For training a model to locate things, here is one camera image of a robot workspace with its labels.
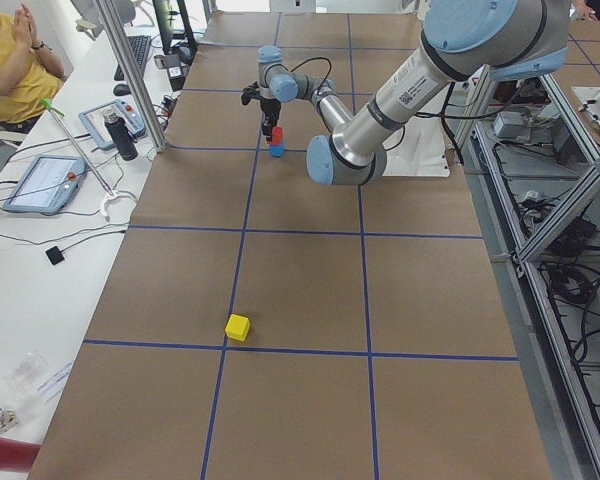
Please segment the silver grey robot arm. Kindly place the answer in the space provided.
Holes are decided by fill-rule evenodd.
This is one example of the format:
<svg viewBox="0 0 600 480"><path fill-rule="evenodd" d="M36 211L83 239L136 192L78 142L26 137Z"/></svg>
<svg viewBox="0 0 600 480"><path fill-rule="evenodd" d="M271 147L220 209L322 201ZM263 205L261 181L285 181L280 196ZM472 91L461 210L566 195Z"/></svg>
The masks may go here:
<svg viewBox="0 0 600 480"><path fill-rule="evenodd" d="M276 125L282 104L307 100L329 130L307 148L310 178L322 185L378 180L387 166L385 141L448 84L482 66L495 81L558 70L567 56L570 8L568 1L433 1L419 47L356 114L328 81L290 71L279 48L263 46L256 82L262 129Z"/></svg>

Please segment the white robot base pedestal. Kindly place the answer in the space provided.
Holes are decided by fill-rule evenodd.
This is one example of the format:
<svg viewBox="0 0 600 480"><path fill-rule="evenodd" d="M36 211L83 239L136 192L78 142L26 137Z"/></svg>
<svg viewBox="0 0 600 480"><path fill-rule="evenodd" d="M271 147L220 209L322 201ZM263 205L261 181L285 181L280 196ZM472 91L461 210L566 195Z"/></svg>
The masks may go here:
<svg viewBox="0 0 600 480"><path fill-rule="evenodd" d="M450 169L439 119L412 118L383 146L387 152L384 177L447 178Z"/></svg>

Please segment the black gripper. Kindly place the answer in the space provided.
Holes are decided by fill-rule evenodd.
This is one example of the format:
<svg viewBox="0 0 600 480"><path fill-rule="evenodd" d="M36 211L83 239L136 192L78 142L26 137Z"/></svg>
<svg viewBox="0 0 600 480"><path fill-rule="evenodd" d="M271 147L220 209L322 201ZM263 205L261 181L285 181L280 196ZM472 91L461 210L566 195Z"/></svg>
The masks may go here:
<svg viewBox="0 0 600 480"><path fill-rule="evenodd" d="M273 140L273 129L278 124L282 104L275 98L260 99L260 109L263 113L262 134L267 142Z"/></svg>

